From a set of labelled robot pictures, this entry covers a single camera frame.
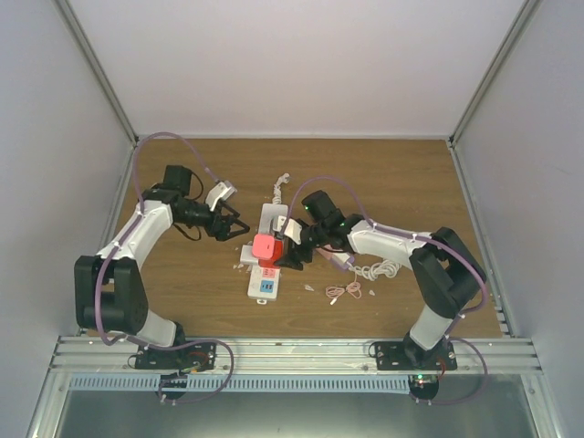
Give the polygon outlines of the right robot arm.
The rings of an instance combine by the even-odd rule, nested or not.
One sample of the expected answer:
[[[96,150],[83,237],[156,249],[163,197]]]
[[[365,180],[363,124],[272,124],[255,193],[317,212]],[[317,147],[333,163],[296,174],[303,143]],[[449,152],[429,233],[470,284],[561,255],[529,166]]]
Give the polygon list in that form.
[[[275,233],[286,241],[276,265],[301,271],[323,249],[376,256],[411,270],[424,307],[402,341],[403,354],[412,368],[427,368],[439,344],[469,310],[469,302],[487,293],[485,271],[458,234],[446,227],[415,233],[375,223],[364,214],[346,216],[323,191],[305,197],[302,205],[310,224],[283,215],[273,220]]]

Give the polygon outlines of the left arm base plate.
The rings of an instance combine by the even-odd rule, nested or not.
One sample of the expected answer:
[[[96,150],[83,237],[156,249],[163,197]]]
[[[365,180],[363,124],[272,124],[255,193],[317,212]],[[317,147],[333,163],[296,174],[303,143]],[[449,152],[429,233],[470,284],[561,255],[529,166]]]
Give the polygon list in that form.
[[[173,351],[138,347],[138,352],[129,356],[127,365],[135,370],[212,370],[216,347],[215,342],[202,342]]]

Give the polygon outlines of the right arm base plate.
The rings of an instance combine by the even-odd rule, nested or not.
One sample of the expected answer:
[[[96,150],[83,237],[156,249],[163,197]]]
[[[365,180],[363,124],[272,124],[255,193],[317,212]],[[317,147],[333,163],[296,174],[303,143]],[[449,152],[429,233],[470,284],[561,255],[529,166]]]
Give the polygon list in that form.
[[[445,368],[457,370],[454,346],[441,340],[432,349],[424,350],[411,340],[378,340],[369,345],[368,354],[374,358],[377,370],[423,370]]]

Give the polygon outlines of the pink charger plug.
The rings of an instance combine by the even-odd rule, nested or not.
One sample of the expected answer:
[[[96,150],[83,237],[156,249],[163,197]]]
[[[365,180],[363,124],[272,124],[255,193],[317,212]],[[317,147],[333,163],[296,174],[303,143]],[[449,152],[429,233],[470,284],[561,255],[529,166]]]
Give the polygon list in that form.
[[[272,235],[256,234],[252,244],[252,255],[257,259],[270,259],[276,248],[276,239]]]

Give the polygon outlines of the white charger plug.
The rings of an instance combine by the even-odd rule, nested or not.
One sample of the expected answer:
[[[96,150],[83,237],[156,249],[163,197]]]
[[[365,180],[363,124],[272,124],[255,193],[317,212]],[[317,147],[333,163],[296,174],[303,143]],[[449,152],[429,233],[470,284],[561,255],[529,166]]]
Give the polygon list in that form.
[[[253,255],[253,247],[251,245],[242,246],[240,263],[248,266],[257,266],[259,264],[258,258]]]

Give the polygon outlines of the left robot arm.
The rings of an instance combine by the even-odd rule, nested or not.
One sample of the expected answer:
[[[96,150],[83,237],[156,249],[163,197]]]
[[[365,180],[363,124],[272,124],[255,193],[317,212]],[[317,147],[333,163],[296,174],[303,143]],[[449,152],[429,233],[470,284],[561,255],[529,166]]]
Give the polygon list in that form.
[[[96,255],[83,255],[74,265],[76,320],[83,329],[96,330],[110,345],[133,339],[156,346],[156,357],[169,369],[181,367],[187,345],[178,340],[179,325],[149,308],[141,268],[170,228],[205,231],[219,242],[249,232],[227,200],[235,194],[228,181],[219,181],[203,201],[190,195],[195,174],[169,165],[163,180],[141,192],[130,220]]]

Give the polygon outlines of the red socket cube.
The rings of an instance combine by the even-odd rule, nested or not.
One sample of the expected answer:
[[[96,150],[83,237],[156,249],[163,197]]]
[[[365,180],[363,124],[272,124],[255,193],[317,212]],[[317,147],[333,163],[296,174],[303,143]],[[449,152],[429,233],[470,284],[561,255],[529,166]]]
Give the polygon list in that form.
[[[274,240],[270,246],[261,249],[258,264],[262,268],[276,269],[276,261],[283,255],[283,242]]]

